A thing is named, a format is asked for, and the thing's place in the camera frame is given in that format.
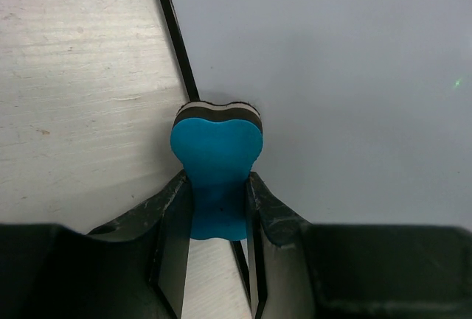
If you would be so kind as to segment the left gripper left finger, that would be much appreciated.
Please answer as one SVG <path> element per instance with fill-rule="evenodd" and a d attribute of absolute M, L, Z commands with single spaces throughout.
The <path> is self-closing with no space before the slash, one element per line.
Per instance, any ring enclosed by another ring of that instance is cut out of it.
<path fill-rule="evenodd" d="M 192 189 L 180 172 L 88 234 L 3 224 L 1 316 L 180 318 L 191 222 Z"/>

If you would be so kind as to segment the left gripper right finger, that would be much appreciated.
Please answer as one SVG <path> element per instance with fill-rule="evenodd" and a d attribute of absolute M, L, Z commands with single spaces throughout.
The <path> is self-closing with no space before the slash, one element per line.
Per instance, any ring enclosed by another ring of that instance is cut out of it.
<path fill-rule="evenodd" d="M 245 185 L 254 318 L 469 318 L 471 233 L 430 225 L 315 225 Z"/>

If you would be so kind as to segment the blue whiteboard eraser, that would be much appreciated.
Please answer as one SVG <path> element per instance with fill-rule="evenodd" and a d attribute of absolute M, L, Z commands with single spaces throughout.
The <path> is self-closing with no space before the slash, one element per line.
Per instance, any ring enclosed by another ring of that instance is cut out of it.
<path fill-rule="evenodd" d="M 192 187 L 191 237 L 245 239 L 244 186 L 263 148 L 257 109 L 245 102 L 188 102 L 176 114 L 170 146 Z"/>

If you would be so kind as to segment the small black-framed whiteboard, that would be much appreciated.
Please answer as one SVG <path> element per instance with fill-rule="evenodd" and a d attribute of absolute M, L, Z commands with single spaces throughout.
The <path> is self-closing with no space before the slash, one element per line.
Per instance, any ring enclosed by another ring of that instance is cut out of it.
<path fill-rule="evenodd" d="M 160 2 L 190 102 L 257 109 L 250 174 L 299 216 L 471 233 L 471 0 Z"/>

